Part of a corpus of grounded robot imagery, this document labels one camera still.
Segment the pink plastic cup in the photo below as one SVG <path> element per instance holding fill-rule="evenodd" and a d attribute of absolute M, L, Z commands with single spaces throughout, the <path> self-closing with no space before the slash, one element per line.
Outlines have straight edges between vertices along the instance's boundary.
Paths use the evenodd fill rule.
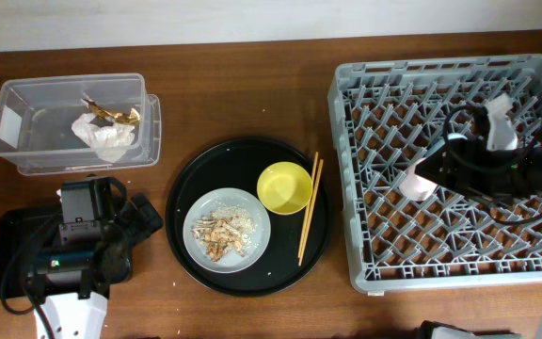
<path fill-rule="evenodd" d="M 412 201 L 422 202 L 435 193 L 438 185 L 416 174 L 415 170 L 424 158 L 412 163 L 405 170 L 405 178 L 398 186 L 402 195 Z"/>

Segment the grey plate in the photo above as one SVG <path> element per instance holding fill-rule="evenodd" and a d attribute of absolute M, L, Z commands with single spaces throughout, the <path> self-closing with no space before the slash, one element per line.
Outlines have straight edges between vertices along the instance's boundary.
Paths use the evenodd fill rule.
<path fill-rule="evenodd" d="M 223 204 L 245 208 L 252 216 L 256 230 L 251 234 L 251 244 L 245 257 L 230 252 L 218 262 L 205 255 L 205 248 L 191 233 L 193 222 L 209 215 Z M 237 188 L 219 188 L 204 194 L 192 204 L 183 222 L 183 244 L 189 257 L 198 267 L 214 273 L 231 274 L 253 266 L 262 258 L 271 237 L 270 217 L 265 207 L 252 194 Z"/>

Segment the food scraps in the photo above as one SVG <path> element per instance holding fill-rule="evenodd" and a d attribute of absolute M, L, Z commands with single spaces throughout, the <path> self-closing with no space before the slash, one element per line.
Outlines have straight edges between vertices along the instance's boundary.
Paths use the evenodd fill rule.
<path fill-rule="evenodd" d="M 255 222 L 245 208 L 223 204 L 196 219 L 191 233 L 205 248 L 205 255 L 218 262 L 230 252 L 245 257 L 255 230 Z"/>

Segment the white napkin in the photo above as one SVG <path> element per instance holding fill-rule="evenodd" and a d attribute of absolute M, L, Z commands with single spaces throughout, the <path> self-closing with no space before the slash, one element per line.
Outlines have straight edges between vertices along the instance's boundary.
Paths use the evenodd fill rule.
<path fill-rule="evenodd" d="M 100 159 L 115 163 L 126 153 L 134 139 L 134 126 L 114 122 L 112 125 L 98 126 L 93 113 L 82 114 L 72 123 L 73 133 L 85 142 L 89 148 L 95 149 Z"/>

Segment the gold snack wrapper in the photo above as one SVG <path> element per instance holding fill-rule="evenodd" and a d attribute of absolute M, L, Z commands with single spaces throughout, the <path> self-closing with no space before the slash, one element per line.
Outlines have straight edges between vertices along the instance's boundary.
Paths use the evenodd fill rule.
<path fill-rule="evenodd" d="M 135 108 L 132 108 L 128 113 L 124 113 L 104 108 L 96 104 L 88 96 L 82 98 L 81 101 L 87 106 L 92 114 L 101 120 L 130 126 L 138 126 L 140 124 L 141 115 Z"/>

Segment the yellow plastic bowl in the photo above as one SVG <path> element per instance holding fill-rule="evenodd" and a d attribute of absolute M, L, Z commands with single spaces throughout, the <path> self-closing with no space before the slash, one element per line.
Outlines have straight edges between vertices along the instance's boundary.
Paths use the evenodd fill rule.
<path fill-rule="evenodd" d="M 278 162 L 263 170 L 256 191 L 267 210 L 278 215 L 292 215 L 310 202 L 312 178 L 296 163 Z"/>

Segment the wooden chopstick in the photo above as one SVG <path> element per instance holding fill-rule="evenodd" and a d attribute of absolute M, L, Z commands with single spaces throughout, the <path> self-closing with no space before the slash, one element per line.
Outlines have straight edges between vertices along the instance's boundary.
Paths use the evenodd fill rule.
<path fill-rule="evenodd" d="M 302 248 L 303 248 L 303 244 L 304 244 L 304 236 L 305 236 L 305 231 L 306 231 L 306 227 L 308 225 L 308 219 L 309 219 L 309 210 L 310 210 L 310 207 L 311 207 L 311 201 L 312 201 L 312 191 L 313 191 L 313 186 L 314 186 L 314 179 L 315 179 L 315 173 L 316 173 L 316 170 L 317 170 L 317 164 L 318 164 L 318 160 L 319 160 L 319 153 L 318 152 L 315 152 L 314 154 L 314 158 L 313 158 L 313 166 L 312 166 L 312 171 L 311 171 L 311 197 L 310 197 L 310 200 L 308 201 L 306 207 L 305 207 L 305 214 L 304 214 L 304 219 L 303 219 L 303 224 L 302 224 L 302 229 L 301 229 L 301 235 L 300 235 L 300 240 L 299 240 L 299 246 L 298 246 L 298 252 L 297 252 L 297 259 L 298 261 L 301 260 L 301 251 L 302 251 Z"/>
<path fill-rule="evenodd" d="M 321 181 L 321 175 L 322 175 L 322 172 L 323 172 L 324 160 L 319 157 L 317 165 L 318 166 L 317 166 L 317 170 L 316 170 L 316 173 L 315 173 L 316 175 L 315 175 L 314 186 L 313 186 L 313 191 L 312 191 L 311 207 L 310 207 L 310 210 L 309 210 L 308 225 L 306 227 L 305 236 L 304 236 L 304 244 L 303 244 L 304 246 L 303 246 L 302 251 L 301 251 L 301 254 L 302 254 L 301 260 L 298 261 L 299 266 L 302 265 L 303 260 L 304 260 L 304 254 L 305 254 L 305 250 L 306 250 L 307 242 L 308 242 L 308 235 L 309 235 L 310 227 L 311 227 L 312 215 L 313 215 L 313 212 L 314 212 L 317 193 L 318 193 L 319 185 L 320 185 L 320 181 Z"/>

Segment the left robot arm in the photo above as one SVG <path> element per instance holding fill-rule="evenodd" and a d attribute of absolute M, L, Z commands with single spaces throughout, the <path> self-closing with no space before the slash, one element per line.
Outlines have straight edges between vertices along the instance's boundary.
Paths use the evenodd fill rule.
<path fill-rule="evenodd" d="M 25 297 L 39 338 L 97 338 L 110 288 L 133 274 L 133 249 L 164 221 L 138 193 L 111 218 L 66 224 L 58 208 L 5 213 L 0 220 L 0 300 Z"/>

